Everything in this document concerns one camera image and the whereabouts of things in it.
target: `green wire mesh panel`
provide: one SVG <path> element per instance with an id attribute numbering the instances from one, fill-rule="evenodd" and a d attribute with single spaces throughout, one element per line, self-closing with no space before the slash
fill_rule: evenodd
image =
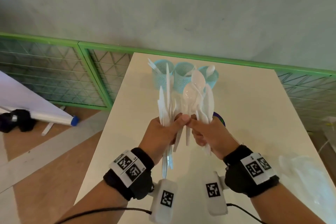
<path id="1" fill-rule="evenodd" d="M 105 106 L 73 47 L 0 38 L 0 70 L 46 100 Z"/>
<path id="2" fill-rule="evenodd" d="M 307 75 L 277 72 L 303 125 L 315 131 L 336 117 L 336 78 L 327 75 Z"/>
<path id="3" fill-rule="evenodd" d="M 132 54 L 89 49 L 107 92 L 114 101 L 126 74 Z"/>

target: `white table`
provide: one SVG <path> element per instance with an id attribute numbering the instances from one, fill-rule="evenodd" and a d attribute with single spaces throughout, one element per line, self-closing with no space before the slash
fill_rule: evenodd
<path id="1" fill-rule="evenodd" d="M 149 121 L 158 116 L 159 91 L 154 89 L 147 58 L 167 59 L 174 64 L 188 61 L 197 67 L 215 65 L 219 72 L 219 80 L 213 88 L 215 111 L 240 143 L 270 161 L 294 152 L 308 155 L 323 166 L 273 70 L 134 53 L 76 201 L 102 180 L 110 162 L 121 152 L 139 145 Z M 172 223 L 256 223 L 233 207 L 229 207 L 229 214 L 225 216 L 208 214 L 199 181 L 214 170 L 224 175 L 225 164 L 213 155 L 207 157 L 194 140 L 188 147 L 185 141 L 183 132 L 173 155 L 174 169 L 167 174 L 167 179 L 178 183 Z M 156 182 L 162 178 L 161 163 L 153 168 L 152 178 Z M 256 215 L 245 195 L 225 190 L 225 199 Z M 152 198 L 147 196 L 140 201 L 130 201 L 128 206 L 149 209 L 151 202 Z M 119 223 L 149 223 L 149 219 L 145 213 L 126 212 Z"/>

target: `hand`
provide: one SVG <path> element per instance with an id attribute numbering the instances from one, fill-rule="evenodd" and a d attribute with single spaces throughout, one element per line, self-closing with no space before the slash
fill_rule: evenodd
<path id="1" fill-rule="evenodd" d="M 177 117 L 169 127 L 162 126 L 159 117 L 151 120 L 147 127 L 139 148 L 149 155 L 154 165 L 160 162 L 168 145 L 174 143 L 176 133 L 190 121 L 186 114 Z"/>
<path id="2" fill-rule="evenodd" d="M 215 116 L 210 124 L 204 124 L 192 116 L 187 126 L 192 128 L 196 143 L 200 146 L 208 143 L 211 151 L 221 160 L 239 146 L 239 143 Z"/>

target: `fingernail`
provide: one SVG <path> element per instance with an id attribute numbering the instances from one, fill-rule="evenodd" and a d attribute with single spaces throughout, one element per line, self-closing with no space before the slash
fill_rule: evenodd
<path id="1" fill-rule="evenodd" d="M 189 115 L 184 114 L 184 115 L 181 116 L 181 119 L 182 119 L 183 121 L 189 121 L 189 120 L 190 120 L 190 117 L 189 117 Z"/>

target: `perforated container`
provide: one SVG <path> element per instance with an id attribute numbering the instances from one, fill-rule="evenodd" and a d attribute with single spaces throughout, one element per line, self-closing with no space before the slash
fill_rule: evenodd
<path id="1" fill-rule="evenodd" d="M 178 93 L 183 93 L 184 87 L 191 81 L 191 75 L 184 76 L 194 65 L 189 62 L 179 62 L 174 68 L 174 90 Z"/>
<path id="2" fill-rule="evenodd" d="M 198 68 L 198 70 L 203 74 L 204 78 L 205 78 L 205 83 L 209 84 L 211 88 L 213 88 L 218 80 L 218 77 L 219 77 L 219 74 L 217 72 L 217 70 L 215 70 L 213 72 L 212 75 L 210 75 L 208 78 L 206 77 L 207 76 L 207 69 L 208 69 L 208 66 L 203 66 L 203 67 L 200 67 Z"/>
<path id="3" fill-rule="evenodd" d="M 160 89 L 160 86 L 162 86 L 163 90 L 166 90 L 167 86 L 167 64 L 168 63 L 168 68 L 169 68 L 169 74 L 170 76 L 173 75 L 174 73 L 174 64 L 170 62 L 169 60 L 165 59 L 160 59 L 154 62 L 154 64 L 157 66 L 157 68 L 162 72 L 162 74 L 157 73 L 154 69 L 152 69 L 152 77 L 153 77 L 153 83 L 154 87 L 156 89 Z"/>

